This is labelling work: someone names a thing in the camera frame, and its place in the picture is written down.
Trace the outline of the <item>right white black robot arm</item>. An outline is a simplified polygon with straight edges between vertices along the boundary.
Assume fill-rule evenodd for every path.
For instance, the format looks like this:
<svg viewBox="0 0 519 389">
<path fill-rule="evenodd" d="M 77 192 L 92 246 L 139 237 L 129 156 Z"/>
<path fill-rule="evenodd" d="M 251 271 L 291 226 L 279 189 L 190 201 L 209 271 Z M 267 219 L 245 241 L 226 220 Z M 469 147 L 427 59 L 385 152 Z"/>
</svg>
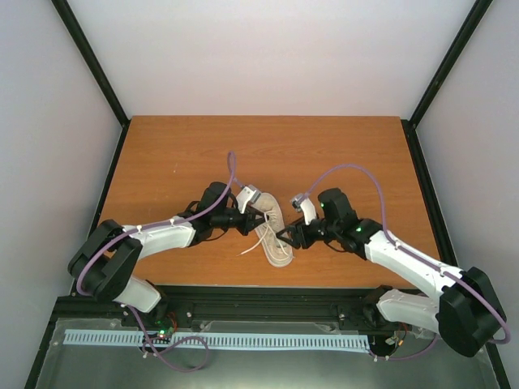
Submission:
<svg viewBox="0 0 519 389">
<path fill-rule="evenodd" d="M 318 196 L 322 216 L 300 194 L 292 204 L 302 217 L 277 233 L 294 249 L 309 249 L 316 242 L 339 244 L 346 253 L 384 267 L 419 290 L 419 294 L 379 288 L 365 316 L 373 327 L 388 322 L 409 324 L 433 332 L 454 351 L 474 356 L 485 344 L 510 340 L 510 330 L 499 298 L 484 271 L 464 271 L 442 263 L 405 244 L 384 226 L 360 218 L 346 194 L 338 188 Z"/>
</svg>

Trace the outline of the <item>beige canvas sneaker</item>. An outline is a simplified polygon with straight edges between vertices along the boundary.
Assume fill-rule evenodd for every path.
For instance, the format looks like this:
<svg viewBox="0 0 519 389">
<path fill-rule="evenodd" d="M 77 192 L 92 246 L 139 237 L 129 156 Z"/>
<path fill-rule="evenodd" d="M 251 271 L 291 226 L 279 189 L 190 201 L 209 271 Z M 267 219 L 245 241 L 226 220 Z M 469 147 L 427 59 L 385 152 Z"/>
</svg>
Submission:
<svg viewBox="0 0 519 389">
<path fill-rule="evenodd" d="M 268 262 L 274 267 L 288 266 L 294 255 L 292 247 L 277 237 L 277 233 L 285 228 L 279 203 L 272 194 L 264 192 L 253 208 L 267 216 L 267 221 L 257 227 L 255 232 Z"/>
</svg>

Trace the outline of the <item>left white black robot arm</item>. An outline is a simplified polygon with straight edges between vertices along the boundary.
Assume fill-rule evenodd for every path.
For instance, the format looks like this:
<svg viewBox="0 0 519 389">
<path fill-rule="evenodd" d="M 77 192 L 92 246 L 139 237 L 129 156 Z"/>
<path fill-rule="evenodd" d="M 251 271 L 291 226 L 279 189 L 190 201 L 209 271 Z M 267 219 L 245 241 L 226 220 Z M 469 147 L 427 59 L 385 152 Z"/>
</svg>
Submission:
<svg viewBox="0 0 519 389">
<path fill-rule="evenodd" d="M 132 306 L 149 325 L 160 326 L 169 316 L 169 307 L 151 282 L 133 275 L 138 261 L 207 242 L 214 229 L 236 229 L 248 235 L 268 221 L 265 212 L 250 205 L 259 196 L 249 186 L 235 196 L 225 183 L 212 182 L 201 199 L 171 219 L 144 226 L 105 220 L 69 262 L 68 272 L 82 293 L 98 302 Z"/>
</svg>

